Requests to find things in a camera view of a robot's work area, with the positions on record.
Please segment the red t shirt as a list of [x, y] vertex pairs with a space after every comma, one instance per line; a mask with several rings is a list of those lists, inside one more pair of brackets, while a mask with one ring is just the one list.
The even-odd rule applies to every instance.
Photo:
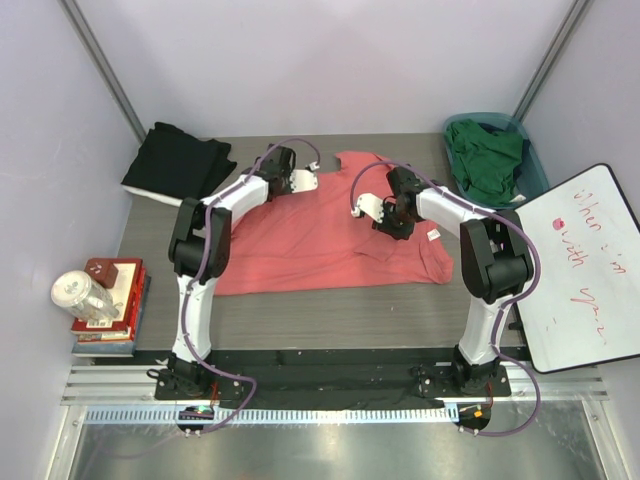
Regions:
[[416, 224], [407, 240], [373, 229], [350, 211], [350, 189], [390, 195], [383, 157], [341, 152], [340, 168], [322, 173], [316, 190], [286, 195], [237, 221], [231, 257], [215, 293], [234, 296], [393, 284], [449, 283], [454, 260], [432, 221]]

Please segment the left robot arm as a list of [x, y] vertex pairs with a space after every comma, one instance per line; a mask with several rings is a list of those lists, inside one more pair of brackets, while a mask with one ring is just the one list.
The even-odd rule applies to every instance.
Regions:
[[254, 165], [218, 193], [185, 199], [179, 207], [168, 256], [177, 276], [179, 320], [160, 391], [205, 397], [215, 373], [205, 366], [212, 350], [210, 323], [216, 284], [231, 256], [232, 224], [252, 209], [293, 192], [294, 150], [271, 144]]

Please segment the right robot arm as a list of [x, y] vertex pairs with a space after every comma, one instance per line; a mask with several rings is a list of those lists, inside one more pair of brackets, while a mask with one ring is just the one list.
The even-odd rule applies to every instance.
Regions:
[[451, 380], [462, 394], [480, 394], [498, 375], [506, 316], [534, 279], [520, 218], [513, 210], [474, 205], [420, 179], [410, 167], [396, 166], [386, 178], [391, 197], [373, 199], [369, 215], [374, 229], [407, 240], [417, 223], [429, 220], [459, 240], [461, 274], [471, 301], [464, 333], [454, 347]]

